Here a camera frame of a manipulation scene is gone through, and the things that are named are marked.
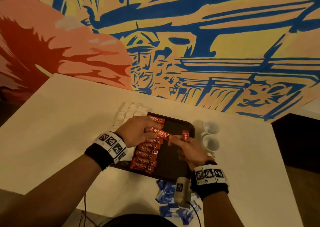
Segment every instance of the tray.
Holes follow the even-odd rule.
[[[183,130],[188,130],[189,136],[194,137],[194,126],[190,122],[150,112],[148,115],[164,118],[165,123],[163,131],[165,132],[173,135],[181,135]],[[191,175],[188,164],[179,160],[177,149],[178,146],[168,146],[168,141],[163,140],[163,144],[158,152],[157,167],[154,169],[152,174],[138,170],[131,170],[131,161],[120,161],[116,165],[112,165],[112,167],[176,183],[178,177],[187,177],[189,179]]]

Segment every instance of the dark floor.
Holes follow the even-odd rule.
[[[5,123],[18,108],[19,106],[17,105],[0,101],[0,126]],[[291,166],[286,166],[286,170],[304,227],[320,226],[320,174]],[[21,197],[21,195],[0,190],[0,212],[19,197]],[[63,226],[77,226],[80,216],[80,210],[76,209]],[[89,216],[96,224],[108,219],[93,213],[89,213]]]

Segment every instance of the wall mural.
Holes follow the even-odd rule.
[[[319,94],[319,28],[320,0],[0,0],[1,97],[59,72],[272,122]]]

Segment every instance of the person's left hand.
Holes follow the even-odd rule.
[[[148,132],[150,127],[161,130],[161,126],[149,116],[134,116],[127,120],[115,133],[122,136],[127,148],[137,146],[148,138],[157,138],[153,132]]]

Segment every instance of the white table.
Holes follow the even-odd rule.
[[[220,142],[216,161],[228,177],[229,197],[244,225],[303,226],[271,124],[60,74],[0,128],[0,189],[26,194],[82,155],[112,126],[125,101],[189,121],[196,135],[201,121],[215,121]],[[158,213],[157,192],[154,178],[110,167],[88,190],[87,210],[108,217]],[[83,209],[83,201],[78,208]],[[204,225],[203,211],[200,217]]]

